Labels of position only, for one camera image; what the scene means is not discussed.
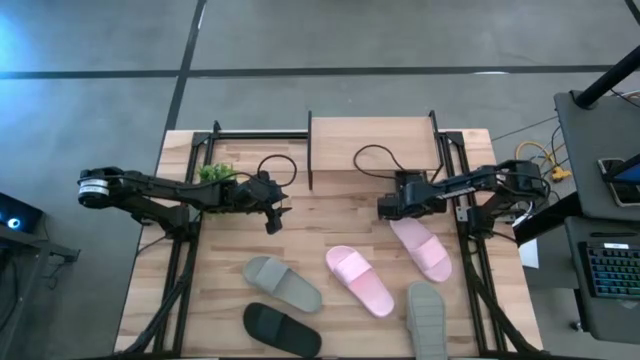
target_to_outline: keyboard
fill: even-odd
[[[593,296],[640,300],[640,246],[586,243],[583,249]]]

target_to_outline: gray concrete floor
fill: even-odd
[[[5,0],[0,72],[177,70],[195,7],[196,0]],[[638,35],[622,0],[209,0],[192,68],[600,65],[622,58]],[[582,89],[599,75],[190,79],[176,127],[210,128],[219,120],[227,129],[305,128],[307,110],[403,116],[434,109],[443,128],[488,128],[498,136],[553,116],[553,94]],[[55,290],[39,290],[21,339],[26,353],[16,358],[112,349],[140,226],[120,211],[79,206],[75,180],[81,169],[109,165],[153,173],[175,84],[0,80],[0,153],[11,154],[3,158],[0,191],[44,210],[51,237],[82,249]],[[632,75],[618,90],[639,88],[640,76]],[[546,143],[556,127],[550,121],[495,142],[497,159],[512,158],[523,140]],[[567,181],[555,189],[566,195],[573,187]],[[541,275],[527,276],[535,283]],[[572,332],[570,291],[531,285],[531,294],[545,349],[637,358],[638,346]]]

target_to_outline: gray sandal sole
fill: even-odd
[[[247,283],[302,311],[322,308],[322,294],[286,264],[269,256],[258,256],[245,265]]]
[[[446,360],[447,332],[444,302],[427,282],[415,282],[407,291],[407,328],[417,360]]]

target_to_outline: blue light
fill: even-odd
[[[16,218],[11,218],[9,219],[9,221],[7,221],[7,226],[9,226],[10,229],[15,230],[20,227],[20,220]]]

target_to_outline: wooden table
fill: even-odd
[[[311,129],[311,171],[356,170],[354,154],[377,144],[393,151],[407,170],[438,168],[431,117],[314,117]],[[364,170],[396,170],[391,156],[381,149],[365,149],[358,155]]]
[[[456,131],[463,132],[471,169],[495,163],[487,130]],[[167,133],[157,176],[184,180],[192,133]],[[393,182],[355,171],[314,171],[314,189],[311,192],[304,171],[307,168],[306,140],[218,140],[214,148],[214,163],[233,163],[236,170],[253,173],[261,159],[274,153],[289,155],[298,164],[295,182],[284,189],[291,196],[286,202],[293,210],[283,216],[283,230],[271,236],[264,230],[264,215],[205,217],[183,356],[291,356],[246,334],[242,313],[251,302],[273,306],[317,330],[323,338],[319,356],[413,356],[405,327],[406,290],[412,282],[425,279],[388,223],[377,218],[376,198],[392,192]],[[292,175],[290,166],[285,160],[273,159],[264,168],[276,181],[283,183]],[[488,195],[478,196],[478,200],[482,202]],[[451,206],[446,214],[424,217],[420,221],[439,236],[453,262],[451,278],[442,284],[432,284],[446,304],[449,355],[475,355],[477,348]],[[496,230],[511,233],[507,225],[499,225]],[[140,246],[160,236],[162,232],[158,227],[145,228]],[[389,316],[383,319],[371,316],[328,271],[324,255],[336,245],[357,249],[373,265],[395,299],[395,309]],[[136,260],[116,350],[124,349],[133,342],[160,305],[170,249],[171,242],[163,241],[145,250]],[[516,245],[502,238],[493,238],[487,241],[487,249],[501,307],[526,339],[541,348]],[[258,255],[281,259],[313,283],[323,296],[322,311],[318,314],[303,313],[247,285],[242,277],[242,268],[249,259]],[[486,308],[483,309],[483,319],[489,344],[492,344]],[[174,320],[175,314],[169,321],[168,345],[173,339]]]

